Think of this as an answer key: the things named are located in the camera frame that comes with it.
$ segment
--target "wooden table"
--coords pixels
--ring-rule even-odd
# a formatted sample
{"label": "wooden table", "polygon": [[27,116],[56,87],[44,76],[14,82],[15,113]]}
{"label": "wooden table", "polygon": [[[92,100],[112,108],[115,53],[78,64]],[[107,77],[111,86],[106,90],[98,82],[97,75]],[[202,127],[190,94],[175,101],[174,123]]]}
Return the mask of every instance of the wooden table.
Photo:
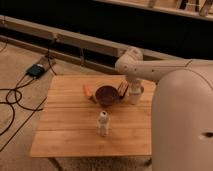
{"label": "wooden table", "polygon": [[143,81],[140,102],[131,105],[128,95],[108,107],[109,135],[101,137],[97,119],[103,110],[88,100],[82,85],[95,92],[102,85],[118,85],[124,76],[55,76],[48,92],[32,144],[32,157],[92,157],[151,155],[150,106],[155,85]]}

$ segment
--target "small bottle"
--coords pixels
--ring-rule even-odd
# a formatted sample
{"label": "small bottle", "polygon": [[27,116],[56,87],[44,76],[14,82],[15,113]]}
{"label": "small bottle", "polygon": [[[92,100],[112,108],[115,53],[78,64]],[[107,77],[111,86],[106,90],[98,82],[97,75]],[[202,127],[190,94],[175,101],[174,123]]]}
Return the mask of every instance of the small bottle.
{"label": "small bottle", "polygon": [[102,111],[100,113],[97,126],[98,126],[98,133],[100,134],[100,136],[105,137],[108,135],[109,116],[106,111]]}

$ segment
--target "power adapter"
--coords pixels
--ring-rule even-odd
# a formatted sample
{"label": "power adapter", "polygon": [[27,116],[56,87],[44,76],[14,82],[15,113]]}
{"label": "power adapter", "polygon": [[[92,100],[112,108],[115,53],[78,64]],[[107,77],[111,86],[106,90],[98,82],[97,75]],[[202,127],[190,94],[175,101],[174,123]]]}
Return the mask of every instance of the power adapter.
{"label": "power adapter", "polygon": [[33,64],[30,68],[27,69],[26,74],[33,78],[40,78],[45,73],[43,65]]}
{"label": "power adapter", "polygon": [[26,70],[26,75],[29,75],[33,78],[40,78],[46,71],[50,69],[50,65],[55,64],[54,58],[42,57],[38,62],[33,64],[30,68]]}

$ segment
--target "bowl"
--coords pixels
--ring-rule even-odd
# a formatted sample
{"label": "bowl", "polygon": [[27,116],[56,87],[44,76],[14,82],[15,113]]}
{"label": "bowl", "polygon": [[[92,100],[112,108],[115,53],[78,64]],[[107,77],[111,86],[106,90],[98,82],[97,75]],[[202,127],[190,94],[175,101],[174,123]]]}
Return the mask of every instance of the bowl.
{"label": "bowl", "polygon": [[119,100],[117,89],[109,85],[98,88],[95,93],[95,97],[102,107],[111,106]]}

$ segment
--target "black cable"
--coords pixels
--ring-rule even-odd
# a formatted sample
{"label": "black cable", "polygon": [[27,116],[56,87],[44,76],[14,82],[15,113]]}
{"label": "black cable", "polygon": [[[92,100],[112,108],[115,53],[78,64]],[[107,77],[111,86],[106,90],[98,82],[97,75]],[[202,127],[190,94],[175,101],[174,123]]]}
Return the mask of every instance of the black cable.
{"label": "black cable", "polygon": [[[39,109],[39,107],[45,102],[45,100],[47,99],[47,97],[45,97],[42,102],[37,106],[36,109]],[[27,121],[34,115],[36,111],[33,111],[28,117],[27,119],[21,124],[21,126],[16,130],[16,132],[10,137],[10,139],[4,144],[4,146],[0,149],[0,152],[2,152],[4,150],[4,148],[10,143],[10,141],[16,136],[16,134],[20,131],[20,129],[27,123]]]}
{"label": "black cable", "polygon": [[15,119],[15,109],[14,109],[14,107],[13,107],[12,104],[8,104],[7,102],[0,102],[0,104],[8,105],[11,108],[11,110],[12,110],[12,119],[11,119],[10,123],[8,124],[8,126],[2,132],[0,132],[0,136],[2,136],[5,132],[8,131],[8,129],[10,129],[11,125],[14,122],[14,119]]}
{"label": "black cable", "polygon": [[[26,77],[26,75],[24,75],[24,76],[18,81],[18,83],[16,84],[15,88],[12,88],[12,89],[9,89],[9,88],[1,88],[1,89],[0,89],[0,91],[8,91],[8,93],[7,93],[6,97],[5,97],[5,102],[0,102],[0,104],[8,105],[8,106],[11,108],[11,110],[12,110],[12,119],[11,119],[10,123],[8,124],[8,126],[7,126],[2,132],[0,132],[0,136],[2,136],[5,132],[7,132],[7,131],[9,130],[9,128],[11,127],[11,125],[13,124],[13,122],[14,122],[16,113],[15,113],[15,109],[14,109],[13,105],[14,105],[14,104],[19,104],[20,100],[22,99],[22,93],[21,93],[21,91],[20,91],[19,89],[24,88],[24,87],[30,85],[30,84],[32,83],[32,81],[34,80],[34,79],[31,79],[30,81],[28,81],[28,82],[25,83],[24,85],[19,85],[19,84],[23,81],[23,79],[24,79],[25,77]],[[10,95],[12,92],[15,94],[15,101],[14,101],[14,102],[9,101],[9,95]],[[36,112],[36,111],[40,111],[40,110],[42,110],[42,109],[36,108],[36,109],[34,109],[33,111]]]}
{"label": "black cable", "polygon": [[57,75],[57,73],[54,71],[54,69],[53,69],[53,67],[52,67],[52,65],[51,65],[51,62],[50,62],[50,59],[51,59],[51,57],[50,57],[50,47],[51,47],[53,44],[55,44],[56,40],[57,40],[57,39],[52,40],[51,43],[48,45],[47,53],[46,53],[46,55],[45,55],[45,57],[46,57],[47,60],[48,60],[49,67],[50,67],[50,69],[51,69],[51,71],[53,72],[54,75]]}
{"label": "black cable", "polygon": [[[25,75],[19,80],[19,82],[16,85],[18,85],[24,78],[25,78]],[[20,101],[21,98],[22,98],[22,94],[21,94],[20,91],[18,91],[18,89],[8,89],[8,88],[2,88],[2,89],[0,89],[0,91],[11,91],[11,90],[13,90],[15,92],[18,92],[19,99],[17,99],[16,101]],[[2,132],[0,132],[0,136],[2,136],[5,132],[8,131],[8,129],[11,127],[11,125],[14,122],[14,119],[15,119],[15,109],[13,107],[13,104],[12,103],[8,103],[7,101],[6,102],[0,102],[0,104],[8,105],[11,108],[11,110],[12,110],[12,119],[11,119],[10,123],[8,124],[8,126]]]}
{"label": "black cable", "polygon": [[[20,84],[20,81],[19,81],[19,83],[17,83],[16,84],[16,87],[14,88],[14,89],[10,89],[10,91],[7,93],[7,95],[6,95],[6,102],[7,103],[10,103],[10,104],[17,104],[19,107],[21,107],[22,109],[25,109],[25,110],[29,110],[29,111],[41,111],[41,110],[43,110],[42,108],[41,109],[34,109],[34,108],[29,108],[29,107],[25,107],[25,106],[23,106],[21,103],[20,103],[20,101],[21,101],[21,99],[22,99],[22,93],[20,92],[20,91],[17,91],[17,90],[19,90],[19,89],[21,89],[21,88],[24,88],[24,87],[26,87],[26,86],[28,86],[28,85],[30,85],[32,82],[34,81],[34,79],[31,79],[29,82],[27,82],[26,84],[24,84],[24,85],[22,85],[22,86],[19,86],[19,84]],[[9,95],[10,95],[10,93],[11,92],[14,92],[14,97],[15,97],[15,101],[14,102],[10,102],[9,101]]]}
{"label": "black cable", "polygon": [[9,40],[8,40],[8,37],[7,37],[4,46],[3,46],[2,49],[0,50],[0,53],[3,52],[3,51],[7,48],[8,41],[9,41]]}
{"label": "black cable", "polygon": [[[2,11],[3,11],[3,25],[5,27],[5,24],[6,24],[6,16],[5,16],[5,2],[2,1]],[[7,48],[7,45],[8,45],[8,42],[9,42],[9,39],[8,37],[6,37],[6,41],[5,41],[5,45],[3,46],[3,48],[0,50],[0,53],[3,52],[6,48]]]}

